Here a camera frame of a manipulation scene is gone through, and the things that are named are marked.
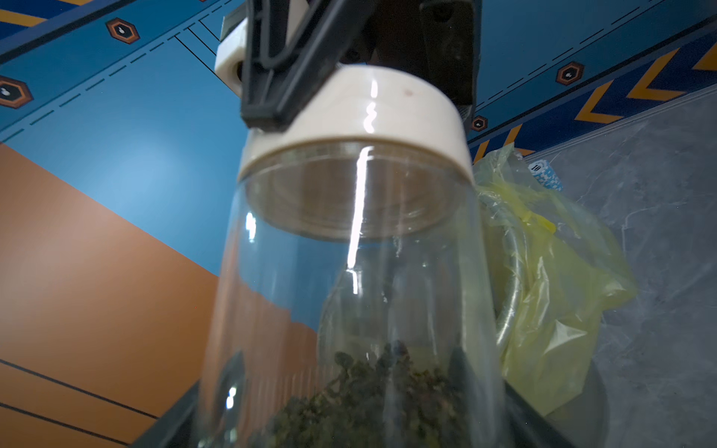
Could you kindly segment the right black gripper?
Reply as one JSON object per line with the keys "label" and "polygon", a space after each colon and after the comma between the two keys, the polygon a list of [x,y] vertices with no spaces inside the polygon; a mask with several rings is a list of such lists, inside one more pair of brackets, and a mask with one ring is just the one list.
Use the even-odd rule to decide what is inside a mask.
{"label": "right black gripper", "polygon": [[311,1],[292,34],[288,1],[249,1],[241,117],[251,129],[286,130],[342,58],[429,69],[429,81],[470,121],[481,31],[480,1]]}

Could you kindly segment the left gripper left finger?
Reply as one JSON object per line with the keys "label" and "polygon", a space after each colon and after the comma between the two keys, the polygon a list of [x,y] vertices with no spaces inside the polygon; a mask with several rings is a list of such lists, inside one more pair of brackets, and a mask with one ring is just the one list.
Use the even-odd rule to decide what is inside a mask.
{"label": "left gripper left finger", "polygon": [[139,436],[131,448],[188,448],[197,411],[199,383],[195,383],[165,414]]}

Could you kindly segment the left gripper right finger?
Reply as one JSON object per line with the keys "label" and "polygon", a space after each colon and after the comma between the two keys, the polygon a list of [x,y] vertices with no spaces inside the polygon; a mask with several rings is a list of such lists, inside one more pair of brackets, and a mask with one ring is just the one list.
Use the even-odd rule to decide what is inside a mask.
{"label": "left gripper right finger", "polygon": [[515,447],[575,448],[563,434],[537,413],[507,381],[503,381],[506,414]]}

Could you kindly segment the cream jar lid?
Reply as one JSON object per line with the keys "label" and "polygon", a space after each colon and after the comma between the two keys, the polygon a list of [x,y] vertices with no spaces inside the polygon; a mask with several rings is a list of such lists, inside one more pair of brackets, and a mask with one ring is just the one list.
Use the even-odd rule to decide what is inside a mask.
{"label": "cream jar lid", "polygon": [[286,130],[251,127],[238,175],[279,151],[337,141],[427,151],[474,181],[463,120],[449,98],[421,78],[369,65],[347,65],[331,74]]}

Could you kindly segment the glass jar with tea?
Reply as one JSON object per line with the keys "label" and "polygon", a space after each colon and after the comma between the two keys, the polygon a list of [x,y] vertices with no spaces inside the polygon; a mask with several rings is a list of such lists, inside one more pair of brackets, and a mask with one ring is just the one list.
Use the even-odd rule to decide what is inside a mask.
{"label": "glass jar with tea", "polygon": [[510,447],[468,170],[371,141],[239,175],[196,447]]}

